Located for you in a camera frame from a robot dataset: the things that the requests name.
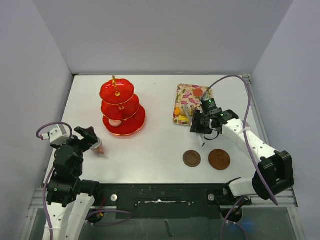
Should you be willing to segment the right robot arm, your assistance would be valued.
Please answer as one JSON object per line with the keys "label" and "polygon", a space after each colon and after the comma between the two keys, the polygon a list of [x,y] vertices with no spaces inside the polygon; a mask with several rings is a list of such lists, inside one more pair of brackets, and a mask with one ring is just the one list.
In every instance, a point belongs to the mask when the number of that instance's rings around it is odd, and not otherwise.
{"label": "right robot arm", "polygon": [[276,195],[294,185],[292,156],[262,141],[232,110],[217,107],[213,98],[201,100],[201,109],[194,111],[190,131],[203,136],[216,131],[252,160],[253,178],[232,180],[222,192],[227,204],[235,204],[241,196],[259,196],[274,202]]}

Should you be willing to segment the red three-tier cake stand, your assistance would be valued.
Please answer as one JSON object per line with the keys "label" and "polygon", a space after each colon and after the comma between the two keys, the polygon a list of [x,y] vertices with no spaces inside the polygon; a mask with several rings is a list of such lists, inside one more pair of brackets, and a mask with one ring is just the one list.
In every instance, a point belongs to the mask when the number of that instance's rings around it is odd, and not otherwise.
{"label": "red three-tier cake stand", "polygon": [[[125,78],[112,77],[101,86],[101,112],[106,129],[116,136],[130,136],[139,131],[146,120],[146,110],[135,94],[134,85]],[[122,121],[112,127],[109,120]]]}

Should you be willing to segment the metal tongs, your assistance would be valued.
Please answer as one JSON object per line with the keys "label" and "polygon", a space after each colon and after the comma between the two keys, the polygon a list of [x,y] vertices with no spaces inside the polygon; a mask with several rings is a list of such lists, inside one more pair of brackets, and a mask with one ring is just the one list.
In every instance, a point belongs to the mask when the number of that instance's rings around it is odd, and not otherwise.
{"label": "metal tongs", "polygon": [[[184,105],[183,108],[189,108],[192,110],[192,113],[193,113],[193,109],[192,109],[192,105],[190,103],[187,103],[186,105]],[[192,116],[189,116],[187,115],[187,117],[189,118],[189,121],[190,121],[190,125],[192,126],[192,123],[193,123],[193,114]],[[205,143],[205,139],[204,139],[204,135],[201,134],[201,133],[198,133],[198,141],[199,141],[199,144],[201,147],[203,147],[206,143]]]}

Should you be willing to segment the brown saucer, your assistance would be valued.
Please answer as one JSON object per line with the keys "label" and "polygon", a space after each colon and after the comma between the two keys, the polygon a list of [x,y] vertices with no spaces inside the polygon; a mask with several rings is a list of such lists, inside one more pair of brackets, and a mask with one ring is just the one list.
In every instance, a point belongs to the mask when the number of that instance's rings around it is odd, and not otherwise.
{"label": "brown saucer", "polygon": [[218,171],[226,170],[231,164],[229,154],[222,149],[214,149],[208,155],[209,164]]}

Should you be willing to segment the floral serving tray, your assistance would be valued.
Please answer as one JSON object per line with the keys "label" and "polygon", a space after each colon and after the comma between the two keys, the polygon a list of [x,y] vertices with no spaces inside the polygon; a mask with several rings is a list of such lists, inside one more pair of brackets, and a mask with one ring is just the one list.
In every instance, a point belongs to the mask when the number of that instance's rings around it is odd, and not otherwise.
{"label": "floral serving tray", "polygon": [[184,108],[184,105],[191,104],[192,105],[192,116],[194,115],[195,110],[201,111],[201,97],[194,96],[194,90],[200,88],[203,90],[203,94],[206,90],[208,90],[207,86],[200,86],[200,85],[193,85],[193,84],[184,84],[180,83],[177,86],[176,96],[175,96],[175,103],[174,103],[174,110],[173,110],[173,118],[172,121],[176,125],[183,125],[183,126],[191,126],[191,125],[184,125],[178,124],[178,116],[174,115],[175,108],[179,107]]}

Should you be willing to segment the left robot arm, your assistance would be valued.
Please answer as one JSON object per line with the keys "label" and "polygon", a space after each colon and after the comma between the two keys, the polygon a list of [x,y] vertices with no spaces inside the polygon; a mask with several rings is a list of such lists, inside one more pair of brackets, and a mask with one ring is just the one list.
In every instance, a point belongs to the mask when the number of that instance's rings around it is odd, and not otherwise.
{"label": "left robot arm", "polygon": [[[66,131],[68,124],[52,123],[47,133],[37,133],[41,140],[49,140],[55,149],[53,167],[44,183],[42,194],[46,223],[44,240],[77,240],[91,206],[100,203],[102,193],[97,181],[81,180],[84,152],[98,147],[101,140],[94,128],[76,127]],[[82,138],[73,135],[73,131]]]}

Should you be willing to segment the white frosted donut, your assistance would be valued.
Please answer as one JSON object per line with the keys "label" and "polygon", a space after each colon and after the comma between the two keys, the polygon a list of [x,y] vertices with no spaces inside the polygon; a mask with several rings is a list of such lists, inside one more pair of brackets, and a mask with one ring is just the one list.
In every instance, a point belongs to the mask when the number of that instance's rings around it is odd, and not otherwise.
{"label": "white frosted donut", "polygon": [[109,119],[109,120],[108,120],[108,123],[109,123],[112,127],[116,128],[116,127],[119,127],[119,126],[122,124],[122,121],[121,121],[121,120],[112,120],[112,119]]}

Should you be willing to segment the brown bread roll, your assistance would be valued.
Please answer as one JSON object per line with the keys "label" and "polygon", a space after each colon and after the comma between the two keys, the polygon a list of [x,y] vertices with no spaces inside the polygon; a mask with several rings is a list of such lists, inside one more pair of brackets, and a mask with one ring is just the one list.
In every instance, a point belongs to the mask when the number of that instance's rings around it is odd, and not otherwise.
{"label": "brown bread roll", "polygon": [[192,109],[191,108],[181,108],[180,109],[181,116],[192,116]]}

